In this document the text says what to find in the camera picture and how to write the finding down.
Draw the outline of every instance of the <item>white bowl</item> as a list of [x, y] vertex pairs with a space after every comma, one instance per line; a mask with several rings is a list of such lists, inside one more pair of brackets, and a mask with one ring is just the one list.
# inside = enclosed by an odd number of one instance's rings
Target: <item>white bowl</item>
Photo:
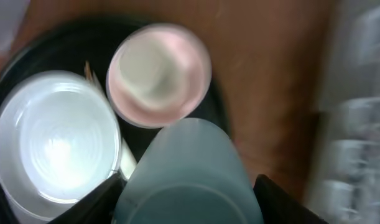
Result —
[[0, 109], [1, 186], [13, 207], [38, 220], [59, 216], [106, 180], [120, 148], [107, 99], [74, 73], [35, 75]]

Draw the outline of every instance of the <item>light blue cup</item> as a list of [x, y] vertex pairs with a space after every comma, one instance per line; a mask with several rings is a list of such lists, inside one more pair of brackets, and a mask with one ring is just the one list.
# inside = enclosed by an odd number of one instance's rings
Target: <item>light blue cup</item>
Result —
[[117, 224], [263, 224], [229, 137], [188, 118], [164, 128], [141, 158], [114, 213]]

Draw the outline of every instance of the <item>round tray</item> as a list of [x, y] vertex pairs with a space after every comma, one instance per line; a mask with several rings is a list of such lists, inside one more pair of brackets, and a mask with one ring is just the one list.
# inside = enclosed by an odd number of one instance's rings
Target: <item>round tray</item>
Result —
[[[89, 61], [105, 91], [107, 69], [116, 49], [129, 34], [148, 24], [123, 16], [97, 16], [46, 32], [17, 53], [1, 72], [0, 106], [14, 86], [31, 75], [47, 70], [83, 75], [85, 61]], [[121, 136], [138, 161], [160, 129], [138, 128], [117, 117]], [[211, 121], [229, 134], [226, 111], [214, 80], [205, 99], [188, 117]]]

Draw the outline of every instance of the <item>wooden table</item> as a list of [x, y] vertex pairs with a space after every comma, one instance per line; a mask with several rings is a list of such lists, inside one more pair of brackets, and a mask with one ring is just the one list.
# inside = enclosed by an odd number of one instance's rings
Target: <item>wooden table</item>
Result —
[[[267, 174], [301, 200], [333, 6], [334, 0], [32, 0], [11, 52], [90, 14], [118, 12], [188, 27], [210, 51], [251, 181]], [[0, 58], [0, 68], [7, 58]]]

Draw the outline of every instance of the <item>pink bowl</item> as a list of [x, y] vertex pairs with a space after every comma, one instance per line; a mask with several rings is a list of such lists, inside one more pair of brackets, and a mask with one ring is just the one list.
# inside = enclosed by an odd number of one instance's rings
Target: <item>pink bowl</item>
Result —
[[[127, 40], [153, 38], [174, 58], [184, 71], [186, 90], [183, 98], [162, 110], [141, 106], [121, 84], [119, 59], [125, 53]], [[142, 128], [160, 128], [189, 115], [202, 101], [211, 81], [211, 62], [202, 42], [189, 30], [171, 24], [157, 24], [131, 34], [119, 46], [109, 65], [106, 89], [114, 110], [128, 123]]]

